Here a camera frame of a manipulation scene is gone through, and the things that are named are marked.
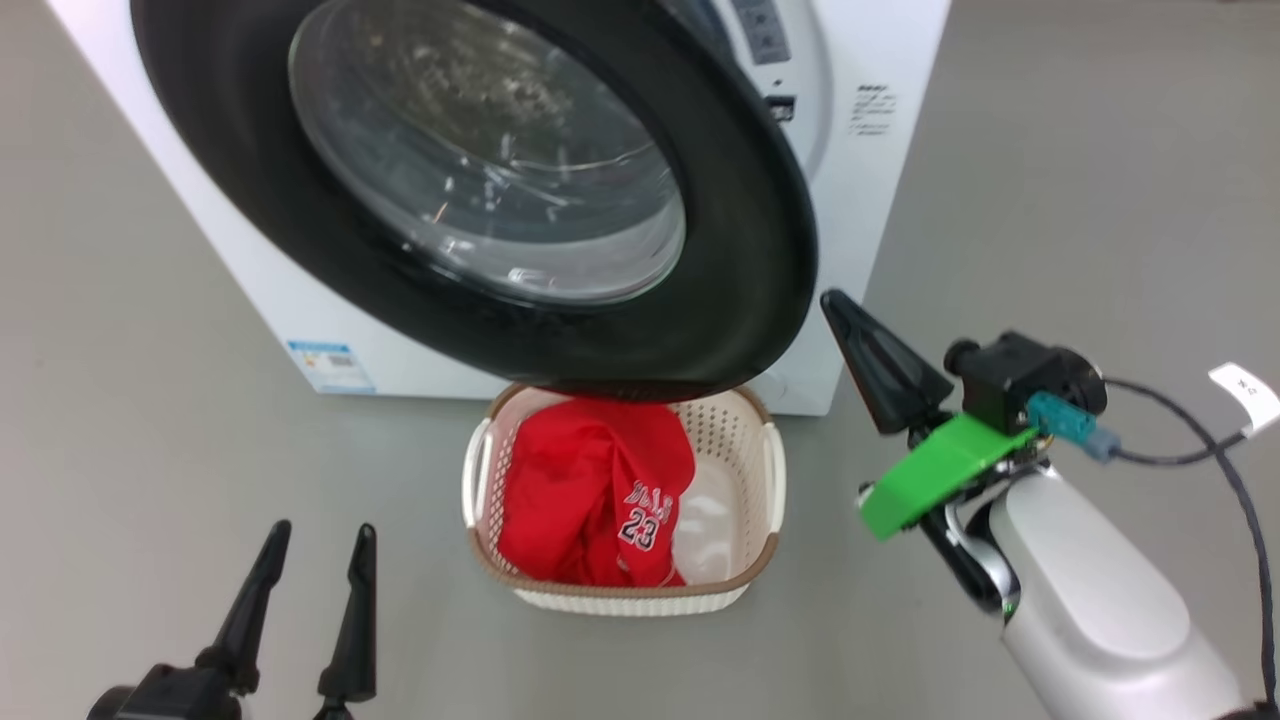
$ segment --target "floor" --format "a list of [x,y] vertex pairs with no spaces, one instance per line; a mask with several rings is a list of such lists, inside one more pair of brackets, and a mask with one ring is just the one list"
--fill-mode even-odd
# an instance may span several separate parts
[[[1016,327],[1239,427],[1203,372],[1280,380],[1277,54],[1267,4],[959,0],[869,305],[929,356]],[[859,525],[854,488],[902,450],[847,384],[831,416],[783,420],[783,541],[732,609],[534,610],[465,542],[480,405],[314,395],[38,0],[0,4],[0,716],[77,717],[189,662],[278,518],[294,536],[259,717],[319,708],[366,520],[383,584],[365,720],[1043,716],[924,542]],[[1142,450],[1190,442],[1137,402],[1107,418]],[[1275,437],[1238,456],[1280,537]],[[1220,478],[1059,455],[1261,692]]]

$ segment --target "washing machine door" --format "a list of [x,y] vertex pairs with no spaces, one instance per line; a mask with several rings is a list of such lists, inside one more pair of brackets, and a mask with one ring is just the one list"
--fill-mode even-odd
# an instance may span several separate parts
[[133,0],[177,129],[311,274],[481,370],[649,401],[767,369],[817,274],[804,178],[718,17]]

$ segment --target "white washing machine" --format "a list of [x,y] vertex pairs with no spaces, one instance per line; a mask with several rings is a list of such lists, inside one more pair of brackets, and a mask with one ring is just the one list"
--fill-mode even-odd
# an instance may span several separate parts
[[49,3],[317,391],[808,415],[814,287],[867,288],[948,9]]

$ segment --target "cable tag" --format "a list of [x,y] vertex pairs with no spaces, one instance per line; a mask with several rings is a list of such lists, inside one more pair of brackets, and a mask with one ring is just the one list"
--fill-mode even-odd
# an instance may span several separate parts
[[1231,393],[1231,397],[1249,414],[1249,424],[1240,430],[1245,437],[1253,436],[1280,418],[1280,397],[1276,397],[1275,391],[1253,373],[1235,363],[1228,363],[1210,370],[1208,377]]

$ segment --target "laundry basket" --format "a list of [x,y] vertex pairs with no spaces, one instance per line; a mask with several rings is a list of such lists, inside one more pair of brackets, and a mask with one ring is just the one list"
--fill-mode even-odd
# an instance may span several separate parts
[[[511,387],[490,405],[471,436],[462,466],[462,519],[476,557],[489,574],[526,602],[586,615],[694,615],[722,610],[741,597],[773,557],[787,479],[782,438],[768,411],[745,388],[671,406],[689,436],[699,474],[705,470],[707,477],[724,483],[731,497],[728,507],[737,515],[726,543],[731,552],[723,579],[671,588],[570,585],[525,577],[502,556],[498,538],[503,491],[520,425],[534,413],[566,400],[541,389]],[[676,532],[678,542],[678,523]]]

